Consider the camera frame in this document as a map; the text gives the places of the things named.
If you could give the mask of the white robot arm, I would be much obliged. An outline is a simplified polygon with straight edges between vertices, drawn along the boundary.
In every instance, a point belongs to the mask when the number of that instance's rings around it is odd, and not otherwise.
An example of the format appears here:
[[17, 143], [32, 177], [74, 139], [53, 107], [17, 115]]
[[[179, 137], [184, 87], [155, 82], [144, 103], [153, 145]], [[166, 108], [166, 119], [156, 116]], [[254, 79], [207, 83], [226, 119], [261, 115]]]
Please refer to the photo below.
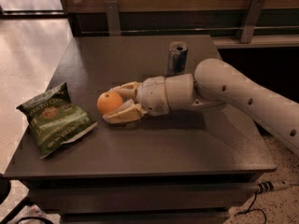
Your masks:
[[193, 74], [150, 77], [110, 91], [121, 98], [119, 105], [102, 114], [110, 124], [229, 104], [299, 155], [299, 104], [255, 83], [222, 60], [205, 59]]

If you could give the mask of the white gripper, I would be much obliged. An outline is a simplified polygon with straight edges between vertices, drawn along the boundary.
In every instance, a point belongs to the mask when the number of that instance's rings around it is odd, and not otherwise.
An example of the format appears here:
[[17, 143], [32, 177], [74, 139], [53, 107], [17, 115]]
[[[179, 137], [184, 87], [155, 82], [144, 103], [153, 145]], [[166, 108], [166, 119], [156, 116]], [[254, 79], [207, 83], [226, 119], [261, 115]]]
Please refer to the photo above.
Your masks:
[[117, 109], [103, 115], [110, 124], [121, 124], [140, 120], [145, 114], [161, 116], [170, 109], [166, 98], [165, 77], [151, 77], [141, 82], [132, 81], [111, 88], [123, 99], [129, 99]]

